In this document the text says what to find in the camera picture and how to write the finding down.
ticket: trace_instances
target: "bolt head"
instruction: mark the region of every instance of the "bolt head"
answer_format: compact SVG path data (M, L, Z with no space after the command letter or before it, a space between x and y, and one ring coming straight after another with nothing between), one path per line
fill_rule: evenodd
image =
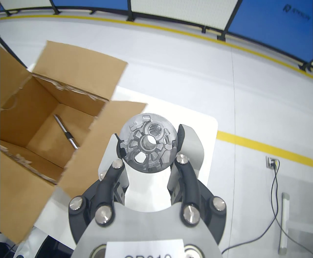
M107 223L112 217L112 209L110 206L100 206L95 213L95 220L98 224Z
M195 225L200 221L200 212L196 207L187 205L183 212L185 221L187 221L190 225Z
M186 258L203 258L200 249L198 249L194 245L185 246L185 255Z
M179 155L177 155L176 160L177 160L177 162L178 162L179 164L182 164L182 165L188 163L188 158L187 158L187 156L184 155L184 154L179 154Z
M121 159L116 159L112 162L112 167L115 169L120 169L123 166L123 161Z
M69 208L71 210L78 210L82 204L83 198L81 198L80 196L76 196L69 202Z
M224 200L220 197L213 198L213 206L218 211L224 211L226 209L226 204Z
M101 172L101 174L100 174L100 179L101 179L101 180L104 179L104 176L106 175L107 172L108 172L107 170Z

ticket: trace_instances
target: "white label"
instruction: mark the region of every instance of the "white label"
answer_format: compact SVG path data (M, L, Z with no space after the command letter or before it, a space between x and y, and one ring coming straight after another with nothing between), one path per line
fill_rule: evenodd
M185 257L182 239L108 242L105 258L182 258Z

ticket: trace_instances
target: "cardboard box flap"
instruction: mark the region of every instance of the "cardboard box flap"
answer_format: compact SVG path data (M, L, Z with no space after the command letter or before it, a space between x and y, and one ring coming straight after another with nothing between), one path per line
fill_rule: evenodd
M0 231L20 243L32 229L54 187L0 153Z
M33 73L110 100L126 65L96 51L47 41Z
M141 113L145 105L128 101L111 101L106 105L58 184L70 197L82 195L98 180L98 167L111 135L119 135L123 125Z
M0 47L0 106L30 78L30 72Z

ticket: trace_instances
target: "cardboard box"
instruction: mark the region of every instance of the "cardboard box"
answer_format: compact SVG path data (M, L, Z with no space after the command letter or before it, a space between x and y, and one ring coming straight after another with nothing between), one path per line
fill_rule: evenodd
M145 104L109 101L127 63L95 51L47 42L33 73L2 48L0 62L0 231L19 243L55 185L74 197L98 179L111 135Z

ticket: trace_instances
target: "yellow stripe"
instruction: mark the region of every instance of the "yellow stripe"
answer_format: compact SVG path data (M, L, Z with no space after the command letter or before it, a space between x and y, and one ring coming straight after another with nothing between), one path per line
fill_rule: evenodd
M216 139L219 139L221 141L237 144L240 146L244 146L250 149L262 151L265 153L268 153L270 155L274 155L277 157L282 157L284 159L288 159L291 161L298 162L303 165L307 165L310 167L313 167L313 159L293 153L291 151L287 151L284 149L280 149L268 144L264 144L261 142L253 141L244 137L236 136L233 134L225 133L218 131Z
M217 44L221 44L221 45L225 45L225 46L229 46L235 49L239 49L245 52L248 52L250 54L254 54L256 56L265 58L267 60L270 60L272 62L275 62L277 64L283 65L287 68L290 68L298 73L301 73L307 77L311 77L313 78L313 74L308 74L302 70L299 70L297 67L293 67L292 65L289 65L287 63L284 63L280 60L277 60L275 58L269 57L267 55L258 53L256 51L244 48L244 47L240 47L240 46L236 46L234 44L231 43L227 43L224 41L220 41L217 39L212 39L212 38L207 38L205 36L202 35L197 35L197 34L193 34L193 33L189 33L189 32L185 32L185 31L180 31L180 30L176 30L176 29L171 29L171 28L166 28L166 27L161 27L161 26L156 26L156 25L150 25L150 24L144 24L144 23L134 23L134 22L127 22L127 21L119 21L119 20L114 20L114 19L106 19L106 18L98 18L98 17L85 17L85 16L69 16L69 15L27 15L27 16L10 16L10 17L3 17L0 18L0 20L7 20L7 19L19 19L19 18L72 18L72 19L82 19L82 20L94 20L94 21L104 21L104 22L111 22L111 23L120 23L120 24L127 24L127 25L132 25L132 26L139 26L139 27L145 27L145 28L151 28L151 29L158 29L158 30L163 30L163 31L167 31L167 32L172 32L172 33L176 33L176 34L181 34L181 35L186 35L186 36L190 36L190 37L194 37L194 38L199 38L199 39L203 39L206 41L210 41L210 42L214 42ZM288 159L291 161L295 161L298 162L300 164L304 164L310 167L313 167L313 159L290 152L290 151L286 151L271 145L267 145L261 142L257 142L257 141L253 141L244 137L240 137L240 136L236 136L233 134L229 134L229 133L225 133L225 132L221 132L218 131L217 133L217 139L221 140L221 141L225 141L225 142L229 142L229 143L233 143L233 144L237 144L237 145L241 145L250 149L254 149L254 150L258 150L258 151L262 151L265 153L268 153L270 155L274 155L274 156L278 156L278 157L282 157L284 159Z
M132 25L132 26L138 26L138 27L145 27L145 28L151 28L151 29L158 29L158 30L163 30L163 31L167 31L167 32L172 32L172 33L176 33L176 34L181 34L181 35L185 35L185 36L190 36L190 37L194 37L194 38L199 38L199 39L203 39L206 41L210 41L210 42L214 42L217 44L221 44L224 46L228 46L231 48L235 48L262 58L265 58L267 60L270 60L272 62L275 62L277 64L280 64L282 66L285 66L291 70L296 71L297 73L301 73L307 77L313 78L313 74L309 74L306 73L305 71L300 70L298 67L292 66L290 64L287 64L285 62L282 62L278 59L275 59L273 57L267 56L265 54L244 48L244 47L240 47L237 46L235 44L231 44L231 43L227 43L221 40L217 40L217 39L213 39L213 38L208 38L202 35L197 35L197 34L193 34L193 33L189 33L189 32L185 32L185 31L180 31L180 30L176 30L176 29L171 29L171 28L166 28L166 27L161 27L161 26L157 26L157 25L150 25L150 24L144 24L144 23L137 23L137 22L128 22L128 21L119 21L119 20L114 20L114 19L106 19L106 18L99 18L99 17L89 17L89 16L71 16L71 15L25 15L25 16L10 16L10 17L2 17L0 18L0 20L7 20L7 19L20 19L20 18L71 18L71 19L81 19L81 20L93 20L93 21L104 21L104 22L111 22L111 23L120 23L120 24L127 24L127 25Z

